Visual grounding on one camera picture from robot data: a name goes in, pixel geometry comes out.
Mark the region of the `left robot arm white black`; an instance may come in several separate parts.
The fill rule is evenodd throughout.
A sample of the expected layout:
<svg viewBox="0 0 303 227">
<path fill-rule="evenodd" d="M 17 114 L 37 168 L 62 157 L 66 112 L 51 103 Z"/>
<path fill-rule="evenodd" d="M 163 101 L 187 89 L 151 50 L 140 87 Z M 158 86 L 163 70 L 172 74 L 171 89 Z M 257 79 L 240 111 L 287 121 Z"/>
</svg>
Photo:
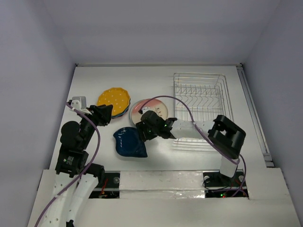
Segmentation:
<svg viewBox="0 0 303 227">
<path fill-rule="evenodd" d="M 113 106 L 91 105 L 81 110 L 72 106 L 72 101 L 66 105 L 81 117 L 81 121 L 69 121 L 61 128 L 52 198 L 41 211 L 36 227 L 75 227 L 93 190 L 105 182 L 104 167 L 93 162 L 97 152 L 88 161 L 86 149 L 93 134 L 97 134 L 96 148 L 99 149 L 98 127 L 110 123 Z"/>
</svg>

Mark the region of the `yellow dotted plate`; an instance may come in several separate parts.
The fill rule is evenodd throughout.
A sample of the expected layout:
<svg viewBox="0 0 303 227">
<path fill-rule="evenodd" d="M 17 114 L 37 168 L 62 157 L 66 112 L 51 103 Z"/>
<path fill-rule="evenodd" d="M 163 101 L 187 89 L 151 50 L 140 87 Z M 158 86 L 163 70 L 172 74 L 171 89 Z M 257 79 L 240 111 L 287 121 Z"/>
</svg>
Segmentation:
<svg viewBox="0 0 303 227">
<path fill-rule="evenodd" d="M 131 97 L 127 90 L 121 87 L 112 87 L 105 90 L 97 100 L 97 106 L 100 105 L 113 105 L 115 103 L 131 102 Z"/>
</svg>

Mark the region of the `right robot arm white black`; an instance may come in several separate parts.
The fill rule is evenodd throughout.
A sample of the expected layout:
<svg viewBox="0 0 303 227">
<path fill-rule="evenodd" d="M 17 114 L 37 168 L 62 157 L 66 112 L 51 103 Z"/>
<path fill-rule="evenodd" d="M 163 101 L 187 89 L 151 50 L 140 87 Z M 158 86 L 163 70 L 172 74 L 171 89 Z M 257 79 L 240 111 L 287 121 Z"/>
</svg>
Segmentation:
<svg viewBox="0 0 303 227">
<path fill-rule="evenodd" d="M 147 111 L 135 126 L 143 142 L 156 137 L 204 139 L 222 156 L 219 182 L 230 185 L 235 180 L 246 132 L 226 116 L 218 115 L 212 121 L 195 122 L 177 118 L 164 120 L 155 112 Z"/>
</svg>

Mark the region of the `pink dotted plate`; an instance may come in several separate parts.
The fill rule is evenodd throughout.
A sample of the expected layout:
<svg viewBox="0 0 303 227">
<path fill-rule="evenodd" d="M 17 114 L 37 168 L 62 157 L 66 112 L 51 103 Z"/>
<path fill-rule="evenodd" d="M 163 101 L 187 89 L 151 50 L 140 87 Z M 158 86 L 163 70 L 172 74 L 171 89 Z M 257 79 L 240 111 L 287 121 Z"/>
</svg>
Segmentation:
<svg viewBox="0 0 303 227">
<path fill-rule="evenodd" d="M 114 116 L 111 116 L 111 118 L 112 118 L 112 119 L 114 119 L 114 118 L 121 117 L 121 116 L 125 115 L 127 112 L 128 112 L 128 111 L 126 111 L 126 112 L 122 112 L 122 113 L 117 114 L 117 115 L 114 115 Z"/>
</svg>

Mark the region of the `white plate red rim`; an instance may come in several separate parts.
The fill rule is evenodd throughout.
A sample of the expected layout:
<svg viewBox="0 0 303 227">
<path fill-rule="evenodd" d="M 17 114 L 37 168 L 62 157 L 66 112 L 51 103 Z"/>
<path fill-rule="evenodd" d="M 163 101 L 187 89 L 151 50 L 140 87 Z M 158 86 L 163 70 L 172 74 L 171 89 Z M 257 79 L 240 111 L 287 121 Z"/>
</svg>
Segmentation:
<svg viewBox="0 0 303 227">
<path fill-rule="evenodd" d="M 169 115 L 168 108 L 161 100 L 153 99 L 152 101 L 145 104 L 143 107 L 142 106 L 141 106 L 141 108 L 144 108 L 146 106 L 152 108 L 153 111 L 164 120 L 166 120 L 168 118 L 168 115 Z"/>
</svg>

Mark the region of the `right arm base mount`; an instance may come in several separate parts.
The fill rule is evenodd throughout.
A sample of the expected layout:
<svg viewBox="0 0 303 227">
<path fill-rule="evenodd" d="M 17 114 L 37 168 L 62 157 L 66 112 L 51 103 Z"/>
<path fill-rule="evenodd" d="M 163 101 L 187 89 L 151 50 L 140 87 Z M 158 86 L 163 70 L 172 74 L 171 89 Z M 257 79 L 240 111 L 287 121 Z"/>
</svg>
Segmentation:
<svg viewBox="0 0 303 227">
<path fill-rule="evenodd" d="M 202 186 L 205 188 L 206 198 L 248 198 L 248 189 L 244 179 L 244 172 L 237 171 L 229 178 L 219 172 L 203 172 Z"/>
</svg>

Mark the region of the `dark blue plate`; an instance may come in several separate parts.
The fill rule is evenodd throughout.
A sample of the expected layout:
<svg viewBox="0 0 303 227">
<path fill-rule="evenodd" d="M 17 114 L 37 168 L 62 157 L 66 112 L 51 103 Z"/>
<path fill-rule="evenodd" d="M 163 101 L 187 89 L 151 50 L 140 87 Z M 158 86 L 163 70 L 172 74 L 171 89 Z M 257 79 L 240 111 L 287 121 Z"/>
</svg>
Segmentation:
<svg viewBox="0 0 303 227">
<path fill-rule="evenodd" d="M 138 130 L 134 127 L 123 127 L 113 137 L 116 141 L 116 152 L 123 157 L 147 158 L 145 143 L 141 140 Z"/>
</svg>

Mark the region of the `blue dotted plate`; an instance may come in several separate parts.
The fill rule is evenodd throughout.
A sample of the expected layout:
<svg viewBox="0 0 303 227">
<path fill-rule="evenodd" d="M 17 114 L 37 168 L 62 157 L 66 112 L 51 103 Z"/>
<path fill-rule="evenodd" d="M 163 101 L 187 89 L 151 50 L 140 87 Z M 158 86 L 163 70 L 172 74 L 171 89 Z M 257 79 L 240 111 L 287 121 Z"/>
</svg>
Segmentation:
<svg viewBox="0 0 303 227">
<path fill-rule="evenodd" d="M 111 118 L 118 118 L 124 115 L 129 110 L 130 102 L 120 102 L 113 104 Z"/>
</svg>

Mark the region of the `white patterned plate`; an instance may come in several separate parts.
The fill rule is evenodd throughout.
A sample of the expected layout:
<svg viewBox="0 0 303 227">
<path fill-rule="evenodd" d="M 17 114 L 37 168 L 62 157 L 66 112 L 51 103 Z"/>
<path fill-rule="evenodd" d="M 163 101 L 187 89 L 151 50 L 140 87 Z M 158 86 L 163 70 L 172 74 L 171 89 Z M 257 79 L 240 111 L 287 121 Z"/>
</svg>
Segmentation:
<svg viewBox="0 0 303 227">
<path fill-rule="evenodd" d="M 139 113 L 139 110 L 142 104 L 143 100 L 140 100 L 131 106 L 131 109 L 129 111 L 129 119 L 132 126 L 135 126 L 141 121 L 141 114 Z"/>
</svg>

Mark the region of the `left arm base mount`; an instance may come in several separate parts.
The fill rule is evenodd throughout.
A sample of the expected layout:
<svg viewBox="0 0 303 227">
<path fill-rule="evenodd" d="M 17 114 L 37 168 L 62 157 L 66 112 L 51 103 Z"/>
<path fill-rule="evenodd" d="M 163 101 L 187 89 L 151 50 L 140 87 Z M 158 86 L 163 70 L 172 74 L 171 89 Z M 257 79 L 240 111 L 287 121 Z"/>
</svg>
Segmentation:
<svg viewBox="0 0 303 227">
<path fill-rule="evenodd" d="M 105 179 L 90 194 L 90 199 L 118 199 L 120 172 L 105 172 Z"/>
</svg>

